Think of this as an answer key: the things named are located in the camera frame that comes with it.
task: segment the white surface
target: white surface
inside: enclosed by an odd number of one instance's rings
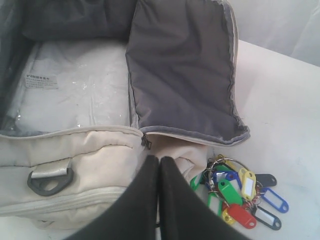
[[[320,0],[228,0],[241,40],[320,66]]]
[[[126,44],[93,39],[37,43],[9,116],[24,132],[129,123]],[[26,88],[25,76],[56,79],[58,89]]]
[[[237,109],[250,127],[241,145],[216,148],[255,173],[277,178],[272,189],[289,204],[288,213],[262,204],[282,221],[273,231],[262,224],[248,230],[253,240],[318,240],[320,236],[320,68],[240,41],[236,73]],[[28,220],[0,218],[6,240],[60,239],[68,232],[42,231]]]

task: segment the open bag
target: open bag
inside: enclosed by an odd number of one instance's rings
[[[2,0],[0,43],[0,216],[79,228],[149,149],[190,181],[249,137],[225,0]]]

